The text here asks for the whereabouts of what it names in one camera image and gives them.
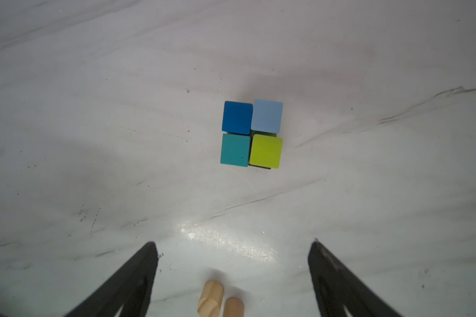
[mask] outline cube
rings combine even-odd
[[[252,105],[243,102],[226,101],[222,131],[238,134],[250,134],[252,122]]]
[[[261,132],[279,133],[282,120],[282,102],[270,100],[254,100],[251,129]]]
[[[247,167],[249,166],[249,150],[249,136],[223,134],[220,163]]]
[[[254,135],[250,151],[250,165],[279,168],[282,139],[274,136]]]

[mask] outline lime green block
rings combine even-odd
[[[249,164],[279,168],[282,139],[274,136],[254,135]]]

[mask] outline white marble surface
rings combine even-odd
[[[284,102],[278,170],[219,164]],[[476,1],[0,0],[0,311],[60,316],[146,241],[148,316],[215,272],[317,316],[317,237],[405,316],[476,316]]]

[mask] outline light blue block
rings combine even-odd
[[[268,133],[279,133],[284,104],[278,101],[254,100],[251,129]]]

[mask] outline wooden peg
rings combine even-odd
[[[224,305],[224,313],[222,314],[222,317],[243,317],[245,313],[244,311],[245,308],[243,303],[239,299],[231,297]]]
[[[197,313],[201,317],[219,317],[222,298],[224,297],[224,287],[217,281],[208,281],[203,287],[199,303],[197,303]]]

